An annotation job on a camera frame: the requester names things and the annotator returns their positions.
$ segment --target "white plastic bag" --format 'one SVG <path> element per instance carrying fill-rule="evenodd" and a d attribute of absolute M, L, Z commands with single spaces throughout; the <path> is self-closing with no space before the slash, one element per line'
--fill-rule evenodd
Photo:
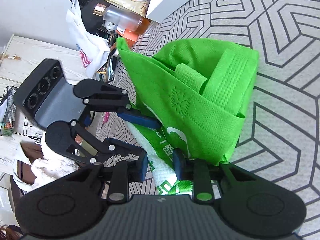
<path fill-rule="evenodd" d="M 80 52 L 87 76 L 92 78 L 108 60 L 110 52 L 108 41 L 86 31 L 81 19 L 78 0 L 72 0 L 72 7 L 67 12 L 66 21 Z"/>

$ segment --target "geometric pattern carpet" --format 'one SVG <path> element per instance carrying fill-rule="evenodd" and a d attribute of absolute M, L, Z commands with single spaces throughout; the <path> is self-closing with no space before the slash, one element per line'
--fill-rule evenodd
<path fill-rule="evenodd" d="M 231 161 L 298 194 L 307 206 L 300 235 L 320 239 L 320 1 L 190 0 L 162 23 L 152 23 L 133 50 L 152 57 L 170 41 L 200 37 L 259 51 L 256 84 Z M 134 102 L 121 63 L 115 75 L 114 85 L 127 89 Z M 136 144 L 115 114 L 97 136 Z M 130 191 L 155 194 L 151 171 Z"/>

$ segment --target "metal wire basket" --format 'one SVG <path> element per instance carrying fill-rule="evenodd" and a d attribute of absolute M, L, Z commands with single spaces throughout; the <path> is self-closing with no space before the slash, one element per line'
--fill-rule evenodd
<path fill-rule="evenodd" d="M 0 103 L 1 136 L 12 136 L 13 134 L 16 113 L 16 106 L 13 104 L 13 95 L 16 90 L 17 87 L 14 86 L 7 86 L 4 89 L 3 97 Z"/>
<path fill-rule="evenodd" d="M 28 133 L 29 133 L 30 129 L 31 129 L 33 126 L 34 126 L 34 125 L 31 123 L 31 121 L 30 121 L 27 117 L 25 117 L 25 118 L 24 118 L 24 125 L 23 125 L 23 132 L 22 132 L 22 133 L 14 132 L 14 133 L 30 137 L 30 136 L 28 135 Z"/>

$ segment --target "white wall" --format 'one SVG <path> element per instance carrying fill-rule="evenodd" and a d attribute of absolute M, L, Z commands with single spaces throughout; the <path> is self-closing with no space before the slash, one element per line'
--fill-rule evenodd
<path fill-rule="evenodd" d="M 76 49 L 65 21 L 70 5 L 69 0 L 0 0 L 0 47 L 14 33 Z"/>

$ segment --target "white fluffy towel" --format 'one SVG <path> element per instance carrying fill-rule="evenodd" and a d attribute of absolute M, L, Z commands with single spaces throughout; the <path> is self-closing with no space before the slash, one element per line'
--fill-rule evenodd
<path fill-rule="evenodd" d="M 36 176 L 36 180 L 32 185 L 32 190 L 62 178 L 79 168 L 73 160 L 51 150 L 45 143 L 44 137 L 45 132 L 43 132 L 41 139 L 43 159 L 36 159 L 31 165 L 31 171 Z"/>

